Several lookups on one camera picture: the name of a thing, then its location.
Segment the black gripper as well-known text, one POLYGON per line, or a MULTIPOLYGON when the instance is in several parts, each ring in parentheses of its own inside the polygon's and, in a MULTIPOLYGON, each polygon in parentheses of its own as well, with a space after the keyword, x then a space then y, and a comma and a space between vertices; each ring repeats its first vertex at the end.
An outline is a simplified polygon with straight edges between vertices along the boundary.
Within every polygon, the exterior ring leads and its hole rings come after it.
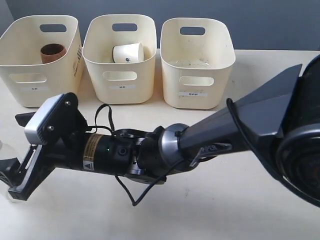
MULTIPOLYGON (((35 114, 34 112, 19 113, 15 115, 17 124, 23 129, 35 114)), ((30 161, 25 175, 19 185, 13 186, 12 167, 15 165, 15 159, 0 160, 0 181, 9 188, 8 192, 15 200, 26 201, 36 188, 49 176, 55 169, 53 163, 61 163, 66 160, 71 152, 77 148, 75 135, 83 133, 88 127, 86 119, 77 108, 75 125, 66 134, 62 135, 57 142, 47 145, 34 145, 29 142, 29 149, 22 159, 20 167, 23 169, 30 161)))

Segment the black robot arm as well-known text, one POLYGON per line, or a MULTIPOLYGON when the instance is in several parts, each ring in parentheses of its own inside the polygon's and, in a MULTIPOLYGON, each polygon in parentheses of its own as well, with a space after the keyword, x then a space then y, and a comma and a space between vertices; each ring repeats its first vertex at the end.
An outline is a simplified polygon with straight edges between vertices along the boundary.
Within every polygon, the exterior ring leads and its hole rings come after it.
POLYGON ((250 151, 269 175, 302 200, 320 204, 320 59, 289 67, 237 101, 189 126, 153 131, 89 125, 72 93, 17 114, 29 142, 23 160, 0 158, 0 180, 26 201, 56 168, 125 177, 149 191, 213 158, 250 151))

